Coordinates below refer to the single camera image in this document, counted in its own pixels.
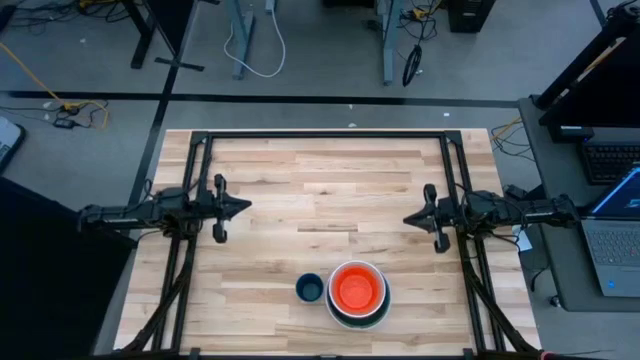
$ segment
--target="computer monitor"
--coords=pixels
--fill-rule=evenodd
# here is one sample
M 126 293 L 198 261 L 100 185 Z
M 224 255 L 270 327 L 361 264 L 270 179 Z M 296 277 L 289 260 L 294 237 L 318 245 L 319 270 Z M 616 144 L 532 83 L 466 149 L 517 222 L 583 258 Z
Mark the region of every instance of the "computer monitor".
M 541 125 L 640 127 L 640 8 L 614 10 L 602 31 L 536 99 L 536 106 L 547 110 Z M 619 38 L 624 40 L 577 81 Z
M 595 203 L 591 216 L 607 219 L 640 219 L 640 163 L 618 180 Z

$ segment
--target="stacked bowl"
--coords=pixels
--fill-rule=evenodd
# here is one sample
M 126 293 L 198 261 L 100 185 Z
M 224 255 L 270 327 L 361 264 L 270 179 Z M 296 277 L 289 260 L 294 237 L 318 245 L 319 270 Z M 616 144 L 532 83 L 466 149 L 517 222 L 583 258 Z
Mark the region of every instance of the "stacked bowl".
M 370 329 L 389 312 L 391 291 L 380 270 L 349 261 L 331 274 L 326 291 L 331 316 L 349 329 Z

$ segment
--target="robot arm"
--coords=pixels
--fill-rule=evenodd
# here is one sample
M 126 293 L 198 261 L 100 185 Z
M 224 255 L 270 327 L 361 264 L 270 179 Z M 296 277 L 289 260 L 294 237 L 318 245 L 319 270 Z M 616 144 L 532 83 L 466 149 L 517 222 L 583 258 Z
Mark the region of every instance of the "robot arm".
M 224 221 L 251 206 L 251 201 L 229 196 L 227 181 L 220 174 L 214 183 L 216 195 L 205 189 L 198 191 L 195 200 L 190 200 L 182 188 L 168 188 L 133 206 L 87 206 L 80 213 L 80 230 L 85 226 L 111 230 L 158 228 L 166 237 L 185 238 L 199 231 L 202 220 L 215 218 L 213 237 L 216 242 L 225 243 Z
M 437 199 L 433 184 L 424 186 L 425 206 L 406 217 L 403 222 L 436 234 L 436 252 L 449 249 L 449 238 L 442 232 L 445 226 L 461 226 L 468 234 L 490 233 L 507 225 L 544 223 L 551 226 L 572 226 L 580 220 L 573 202 L 566 196 L 550 200 L 510 201 L 488 191 L 465 192 L 459 209 L 453 200 Z

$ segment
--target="keyboard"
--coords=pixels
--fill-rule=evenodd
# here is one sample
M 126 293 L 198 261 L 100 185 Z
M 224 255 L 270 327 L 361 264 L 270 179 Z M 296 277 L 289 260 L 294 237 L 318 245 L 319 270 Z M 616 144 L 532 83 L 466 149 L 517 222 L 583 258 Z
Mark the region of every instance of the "keyboard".
M 580 153 L 589 184 L 607 185 L 627 171 L 631 163 L 640 161 L 640 142 L 587 142 L 580 146 Z
M 640 266 L 640 231 L 592 230 L 586 238 L 597 264 Z

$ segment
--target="floor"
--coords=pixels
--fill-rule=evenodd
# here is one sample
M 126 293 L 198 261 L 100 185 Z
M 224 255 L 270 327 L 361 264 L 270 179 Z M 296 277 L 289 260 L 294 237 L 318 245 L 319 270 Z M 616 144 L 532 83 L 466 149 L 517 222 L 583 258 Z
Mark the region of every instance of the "floor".
M 600 0 L 603 9 L 617 2 Z M 270 17 L 262 11 L 264 1 L 241 3 L 245 9 L 256 10 L 249 63 L 262 72 L 272 71 L 281 49 Z M 372 10 L 324 9 L 320 3 L 308 0 L 301 9 L 299 1 L 279 0 L 277 18 L 287 43 L 284 70 L 272 79 L 247 74 L 243 81 L 234 81 L 232 61 L 222 52 L 229 34 L 224 8 L 201 2 L 183 61 L 205 70 L 179 70 L 173 93 L 231 97 L 170 101 L 164 118 L 157 116 L 158 94 L 170 68 L 153 59 L 169 58 L 170 52 L 157 32 L 143 69 L 133 70 L 129 61 L 138 35 L 130 21 L 114 25 L 80 17 L 48 24 L 40 35 L 9 28 L 0 35 L 2 42 L 55 91 L 139 93 L 144 101 L 110 101 L 111 121 L 105 130 L 61 130 L 38 121 L 44 119 L 42 111 L 19 113 L 32 118 L 0 111 L 28 131 L 23 148 L 3 175 L 79 209 L 92 203 L 125 204 L 139 196 L 139 191 L 132 192 L 136 178 L 153 177 L 166 129 L 491 129 L 517 117 L 512 102 L 544 90 L 599 30 L 594 10 L 585 0 L 497 1 L 478 34 L 450 33 L 446 12 L 439 11 L 435 15 L 438 37 L 422 44 L 423 73 L 410 86 L 402 87 L 399 77 L 404 61 L 396 56 L 397 79 L 383 87 L 380 34 L 363 25 L 374 19 Z M 404 32 L 399 34 L 398 50 L 406 57 L 414 40 Z M 40 89 L 7 56 L 0 55 L 0 69 L 5 74 L 0 82 L 0 106 L 41 108 L 50 101 L 9 97 L 10 90 Z M 292 103 L 282 98 L 264 103 L 264 98 L 246 102 L 243 96 L 247 95 L 354 99 L 353 104 Z M 375 105 L 362 97 L 429 100 L 415 105 Z M 469 101 L 449 101 L 460 99 Z M 510 140 L 527 142 L 522 130 Z M 503 185 L 528 190 L 540 183 L 529 160 L 498 151 L 495 156 Z M 544 265 L 544 254 L 538 249 L 523 255 L 530 267 L 534 262 Z M 121 282 L 126 285 L 127 276 Z M 547 305 L 546 298 L 553 294 L 549 273 L 539 278 L 537 291 L 530 294 L 545 349 L 559 353 L 610 350 L 596 354 L 610 359 L 631 358 L 640 349 L 635 335 L 640 332 L 640 314 L 569 313 Z M 121 293 L 114 296 L 98 352 L 107 351 L 112 344 L 119 297 Z

